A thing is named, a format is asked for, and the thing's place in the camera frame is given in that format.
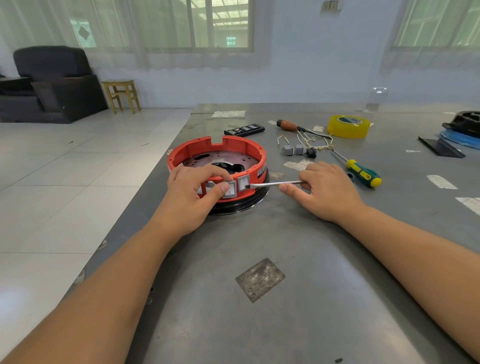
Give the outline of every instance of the black base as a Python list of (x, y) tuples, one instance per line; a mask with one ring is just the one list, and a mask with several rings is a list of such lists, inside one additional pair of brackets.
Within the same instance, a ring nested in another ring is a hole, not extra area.
[[(268, 174), (268, 169), (265, 170), (266, 177), (265, 183), (270, 182), (270, 175)], [(209, 215), (228, 215), (240, 212), (250, 207), (256, 205), (264, 199), (268, 193), (268, 187), (257, 188), (255, 194), (248, 196), (241, 200), (235, 200), (232, 202), (217, 202), (212, 210), (210, 210)]]

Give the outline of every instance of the metal workbench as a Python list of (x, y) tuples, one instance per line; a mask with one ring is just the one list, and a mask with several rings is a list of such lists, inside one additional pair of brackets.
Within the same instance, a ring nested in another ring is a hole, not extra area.
[[(391, 105), (361, 113), (351, 104), (199, 105), (170, 148), (200, 136), (219, 140), (225, 129), (258, 123), (249, 137), (267, 152), (267, 166), (284, 180), (284, 167), (304, 157), (280, 154), (282, 130), (268, 120), (326, 127), (334, 114), (370, 119), (365, 139), (335, 138), (346, 157), (377, 171), (376, 190), (355, 183), (362, 199), (395, 218), (480, 252), (480, 216), (456, 197), (479, 197), (480, 151), (464, 159), (435, 156), (418, 140), (434, 137), (461, 106)], [(211, 119), (216, 110), (247, 110), (244, 119)], [(420, 153), (407, 153), (418, 150)], [(166, 192), (164, 155), (85, 268), (90, 276), (151, 217)], [(328, 151), (317, 160), (338, 163)], [(458, 189), (427, 179), (440, 175)], [(251, 303), (235, 278), (270, 258), (285, 279)], [(253, 208), (208, 217), (182, 239), (160, 268), (127, 363), (474, 363), (353, 237), (321, 221), (271, 188)]]

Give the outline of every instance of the left hand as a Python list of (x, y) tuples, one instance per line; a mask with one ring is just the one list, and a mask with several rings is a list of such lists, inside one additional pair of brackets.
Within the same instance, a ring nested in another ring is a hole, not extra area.
[(224, 181), (233, 180), (225, 169), (211, 164), (198, 168), (179, 164), (170, 173), (167, 194), (148, 224), (157, 226), (174, 240), (196, 230), (228, 191), (229, 184), (221, 182), (204, 197), (198, 196), (201, 183), (214, 176), (222, 177)]

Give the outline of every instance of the white curtain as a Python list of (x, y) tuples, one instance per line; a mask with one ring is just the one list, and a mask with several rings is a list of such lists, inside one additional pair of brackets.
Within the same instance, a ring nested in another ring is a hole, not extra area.
[(0, 35), (12, 51), (82, 47), (92, 67), (258, 67), (253, 1), (1, 0)]
[(386, 68), (480, 65), (480, 0), (405, 0)]

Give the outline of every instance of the right hand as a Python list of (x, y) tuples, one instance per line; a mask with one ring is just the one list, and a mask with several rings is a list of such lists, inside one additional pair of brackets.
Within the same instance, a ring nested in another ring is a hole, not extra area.
[(290, 183), (281, 184), (279, 190), (323, 220), (340, 224), (349, 214), (366, 207), (350, 178), (337, 164), (310, 163), (299, 178), (305, 181), (301, 186), (311, 194)]

